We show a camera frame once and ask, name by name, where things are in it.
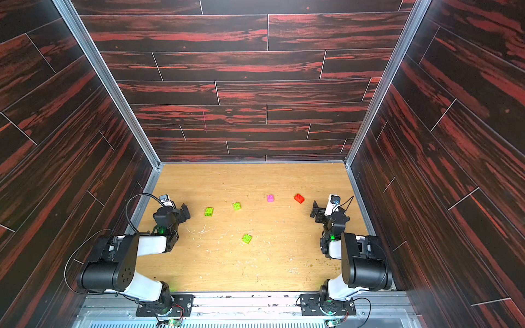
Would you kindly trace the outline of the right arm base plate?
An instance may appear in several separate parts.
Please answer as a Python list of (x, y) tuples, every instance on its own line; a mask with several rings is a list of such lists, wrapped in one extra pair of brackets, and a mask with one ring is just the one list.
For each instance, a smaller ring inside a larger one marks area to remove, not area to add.
[(355, 316), (355, 305), (351, 301), (333, 300), (321, 293), (301, 294), (296, 305), (301, 308), (303, 316)]

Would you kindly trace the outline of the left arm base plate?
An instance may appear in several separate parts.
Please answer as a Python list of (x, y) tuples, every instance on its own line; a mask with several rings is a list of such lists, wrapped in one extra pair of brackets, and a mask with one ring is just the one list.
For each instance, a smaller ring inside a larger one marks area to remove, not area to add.
[(137, 317), (189, 317), (194, 305), (192, 294), (174, 294), (167, 301), (141, 301), (135, 315)]

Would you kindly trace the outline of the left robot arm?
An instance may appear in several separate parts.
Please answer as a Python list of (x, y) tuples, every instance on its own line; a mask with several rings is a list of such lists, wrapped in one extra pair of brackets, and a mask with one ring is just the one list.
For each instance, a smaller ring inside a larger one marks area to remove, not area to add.
[(152, 280), (136, 270), (141, 256), (168, 253), (179, 240), (179, 225), (191, 218), (186, 204), (180, 209), (168, 205), (154, 213), (151, 235), (115, 235), (99, 239), (79, 274), (80, 287), (93, 292), (119, 292), (142, 303), (173, 306), (169, 286)]

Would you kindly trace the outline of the green lego brick front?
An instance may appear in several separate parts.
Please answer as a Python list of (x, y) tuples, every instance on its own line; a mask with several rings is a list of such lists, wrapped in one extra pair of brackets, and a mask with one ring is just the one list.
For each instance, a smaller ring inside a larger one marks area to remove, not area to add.
[(252, 235), (249, 235), (249, 234), (245, 234), (243, 235), (242, 239), (241, 239), (245, 244), (250, 244), (250, 242), (252, 241)]

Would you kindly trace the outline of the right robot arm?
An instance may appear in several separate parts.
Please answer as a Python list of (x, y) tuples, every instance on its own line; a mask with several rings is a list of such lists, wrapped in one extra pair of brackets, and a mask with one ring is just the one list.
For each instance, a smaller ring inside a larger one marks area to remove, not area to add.
[(338, 195), (330, 195), (325, 208), (314, 202), (310, 217), (323, 226), (321, 253), (341, 261), (341, 274), (323, 283), (314, 300), (316, 306), (328, 314), (350, 311), (354, 308), (354, 295), (391, 288), (392, 271), (379, 238), (345, 231), (349, 217)]

